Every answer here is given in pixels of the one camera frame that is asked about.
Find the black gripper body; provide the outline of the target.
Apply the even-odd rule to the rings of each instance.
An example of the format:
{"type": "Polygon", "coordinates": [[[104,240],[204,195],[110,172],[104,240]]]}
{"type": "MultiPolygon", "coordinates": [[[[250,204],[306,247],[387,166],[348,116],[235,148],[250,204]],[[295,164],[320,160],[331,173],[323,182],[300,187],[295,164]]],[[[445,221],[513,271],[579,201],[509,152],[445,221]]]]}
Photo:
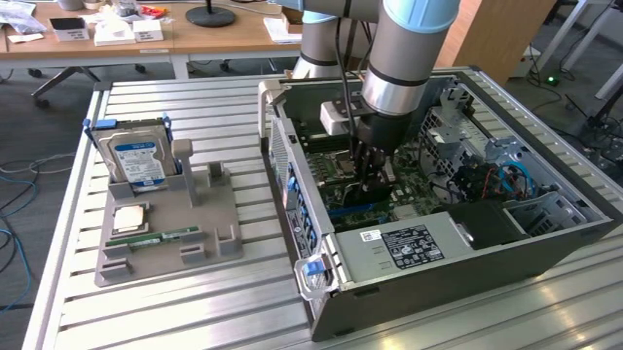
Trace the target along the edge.
{"type": "Polygon", "coordinates": [[[356,137],[367,147],[394,154],[404,141],[411,122],[411,114],[399,116],[364,114],[359,119],[356,137]]]}

